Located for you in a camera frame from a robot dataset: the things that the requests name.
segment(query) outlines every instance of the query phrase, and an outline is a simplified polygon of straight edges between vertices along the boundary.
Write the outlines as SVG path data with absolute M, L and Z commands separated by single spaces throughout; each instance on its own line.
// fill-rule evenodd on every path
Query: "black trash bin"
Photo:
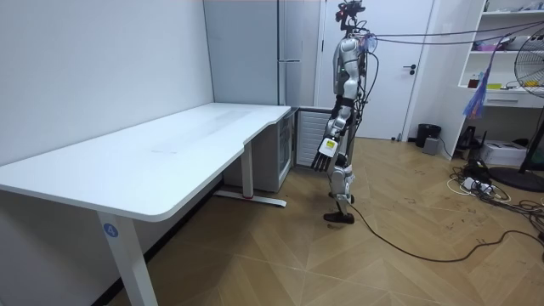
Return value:
M 422 123 L 417 126 L 416 145 L 420 148 L 425 146 L 425 140 L 427 138 L 438 138 L 440 136 L 442 127 L 435 126 L 433 124 Z

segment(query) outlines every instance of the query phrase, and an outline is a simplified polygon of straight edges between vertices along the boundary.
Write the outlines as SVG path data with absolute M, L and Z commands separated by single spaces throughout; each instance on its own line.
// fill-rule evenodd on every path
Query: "white box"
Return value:
M 519 167 L 525 159 L 527 148 L 508 141 L 486 140 L 480 158 L 488 165 Z

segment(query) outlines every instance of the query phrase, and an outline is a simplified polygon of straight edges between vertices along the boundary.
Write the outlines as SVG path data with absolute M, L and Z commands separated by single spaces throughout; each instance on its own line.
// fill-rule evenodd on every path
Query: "white wall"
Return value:
M 213 101 L 201 1 L 2 0 L 0 45 L 0 165 Z M 137 223 L 142 248 L 183 214 Z M 0 233 L 4 306 L 89 305 L 118 277 L 89 210 L 2 192 Z
M 484 115 L 479 119 L 467 119 L 462 130 L 474 126 L 477 136 L 483 136 L 487 131 L 488 140 L 531 139 L 537 130 L 539 115 L 540 110 L 533 108 L 486 106 Z
M 428 32 L 474 30 L 474 15 L 479 15 L 483 2 L 484 0 L 436 0 Z M 431 43 L 470 40 L 472 34 L 428 38 Z M 421 85 L 419 91 L 414 92 L 408 110 L 408 117 L 411 117 L 408 137 L 416 137 L 419 123 L 441 124 L 441 101 L 448 97 L 448 88 L 456 87 L 459 83 L 470 48 L 469 44 L 423 47 L 422 62 L 416 80 L 416 85 Z
M 2 0 L 0 165 L 213 101 L 200 1 Z

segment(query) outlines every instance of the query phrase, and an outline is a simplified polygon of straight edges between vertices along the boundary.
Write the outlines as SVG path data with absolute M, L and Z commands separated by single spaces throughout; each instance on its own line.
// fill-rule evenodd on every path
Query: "desk top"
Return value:
M 210 103 L 0 167 L 0 190 L 162 221 L 290 109 Z

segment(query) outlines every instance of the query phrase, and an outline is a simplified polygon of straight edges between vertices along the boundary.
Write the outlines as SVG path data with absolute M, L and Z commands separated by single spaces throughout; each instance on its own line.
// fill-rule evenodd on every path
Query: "desk leg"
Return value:
M 133 306 L 157 306 L 133 220 L 98 212 L 122 282 Z
M 242 194 L 230 191 L 218 190 L 214 195 L 224 196 L 234 199 L 256 201 L 264 204 L 285 207 L 287 202 L 262 196 L 253 195 L 253 163 L 252 163 L 252 143 L 251 141 L 244 145 L 244 152 L 241 154 L 241 182 Z

